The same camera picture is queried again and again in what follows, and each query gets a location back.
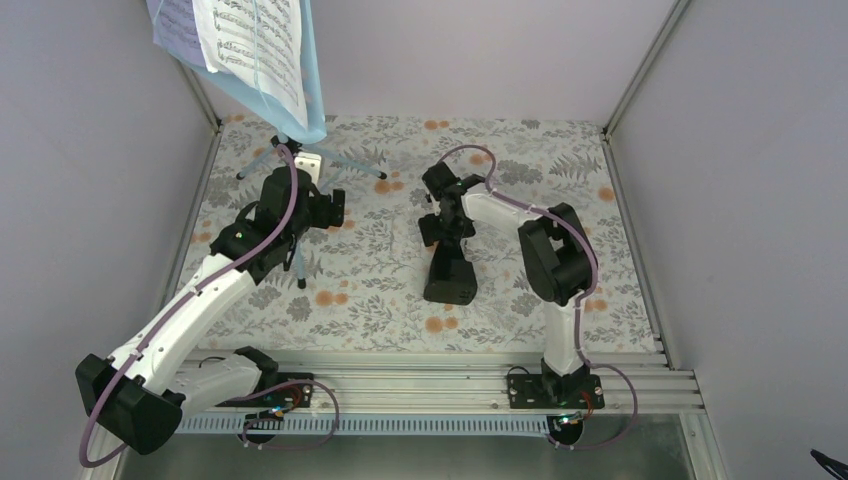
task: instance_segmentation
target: gray wall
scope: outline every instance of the gray wall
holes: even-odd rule
[[[158,307],[211,130],[137,1],[0,15],[0,478],[76,474],[74,368]]]
[[[695,1],[614,134],[732,478],[848,462],[848,4]]]
[[[324,109],[604,124],[673,3],[313,0]]]

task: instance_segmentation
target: white paper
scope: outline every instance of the white paper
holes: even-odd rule
[[[253,14],[254,0],[194,0],[206,68],[210,72],[229,71],[254,88],[258,80],[262,93],[277,99],[307,128],[300,70],[300,0],[255,0],[255,4],[258,22]]]
[[[157,18],[160,2],[165,3]],[[206,64],[194,24],[191,0],[147,0],[147,11],[151,21],[156,20],[153,43],[199,67]]]

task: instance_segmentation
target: robotic arm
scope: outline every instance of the robotic arm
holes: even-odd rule
[[[494,226],[521,245],[531,288],[544,304],[545,353],[541,386],[553,405],[594,392],[597,376],[577,355],[574,338],[573,297],[589,288],[591,266],[579,243],[552,220],[519,209],[492,196],[480,175],[460,179],[444,163],[423,176],[436,213],[419,219],[426,246],[438,242],[430,264],[424,298],[432,302],[468,305],[477,293],[474,269],[463,256],[460,241],[475,234],[474,222]],[[548,209],[580,233],[583,227],[574,209],[560,203]],[[562,241],[555,248],[551,241]]]
[[[251,293],[278,265],[282,264],[285,270],[290,268],[297,241],[310,227],[342,225],[344,191],[321,195],[313,183],[318,179],[321,158],[301,153],[295,162],[298,166],[296,203],[279,237],[258,255],[205,285],[202,291],[197,290],[198,284],[251,251],[277,228],[291,198],[289,167],[277,168],[265,179],[259,200],[242,209],[236,221],[221,231],[212,242],[211,254],[203,259],[186,286],[141,332],[106,359],[89,354],[77,366],[80,394],[86,412],[91,415],[98,398],[117,374],[114,365],[123,365],[130,355],[137,354],[140,342],[165,312],[185,294],[195,293],[118,381],[97,419],[101,426],[139,453],[151,453],[162,446],[183,416],[286,380],[279,378],[274,360],[251,347],[236,350],[230,357],[203,369],[183,373],[178,368],[233,303]],[[251,211],[253,218],[248,219]]]

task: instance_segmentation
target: tripod leg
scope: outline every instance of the tripod leg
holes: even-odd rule
[[[239,173],[236,174],[236,178],[239,180],[244,179],[244,177],[250,175],[251,172],[256,170],[256,168],[268,158],[268,155],[274,151],[274,147],[268,147],[262,152],[261,155],[256,157],[252,162],[250,162],[246,167],[242,168]]]
[[[389,177],[388,175],[386,175],[386,172],[381,172],[380,170],[377,170],[376,168],[369,167],[368,165],[363,165],[361,163],[354,162],[353,160],[350,160],[348,158],[344,158],[340,155],[337,155],[337,154],[335,154],[335,153],[333,153],[329,150],[325,150],[321,147],[316,147],[315,145],[308,145],[308,146],[304,145],[304,150],[315,153],[317,155],[321,155],[322,157],[325,157],[325,158],[329,158],[330,160],[333,160],[333,161],[339,162],[343,165],[347,165],[349,167],[355,168],[355,169],[360,170],[362,172],[365,172],[369,175],[374,175],[375,177],[381,178],[383,180],[385,180],[386,178]]]
[[[294,268],[297,272],[297,288],[306,288],[306,267],[303,265],[303,246],[298,245],[294,252]]]

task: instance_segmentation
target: floral pattern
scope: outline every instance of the floral pattern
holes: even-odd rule
[[[571,204],[600,263],[600,288],[585,305],[583,340],[594,352],[654,350],[598,128],[541,120],[434,120],[327,116],[322,147],[388,173],[380,180],[345,168],[331,186],[347,194],[340,228],[311,229],[302,239],[307,288],[294,271],[274,270],[236,303],[201,348],[326,349],[412,352],[541,352],[542,302],[524,273],[520,246],[488,225],[463,242],[478,293],[468,306],[422,299],[433,248],[417,220],[431,209],[421,175],[446,150],[464,143],[498,156],[502,192],[537,205]],[[238,210],[256,199],[273,157],[244,180],[236,173],[268,145],[274,129],[253,116],[225,125],[184,265],[184,283],[209,243]],[[448,159],[464,176],[491,160],[468,150]],[[329,178],[340,165],[325,165]]]

